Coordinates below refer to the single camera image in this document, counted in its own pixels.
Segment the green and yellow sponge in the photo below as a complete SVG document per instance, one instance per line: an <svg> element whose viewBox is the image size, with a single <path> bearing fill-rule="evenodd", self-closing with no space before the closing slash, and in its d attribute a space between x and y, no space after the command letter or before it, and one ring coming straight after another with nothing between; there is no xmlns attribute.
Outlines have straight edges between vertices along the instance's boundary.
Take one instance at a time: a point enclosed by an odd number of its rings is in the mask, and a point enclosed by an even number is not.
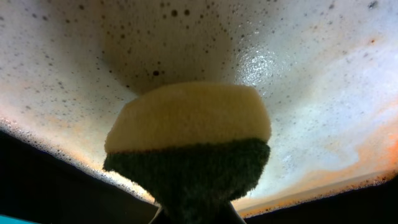
<svg viewBox="0 0 398 224"><path fill-rule="evenodd" d="M153 223L241 223L232 201L269 160L271 122L251 86L163 86L126 104L106 137L103 168L159 204Z"/></svg>

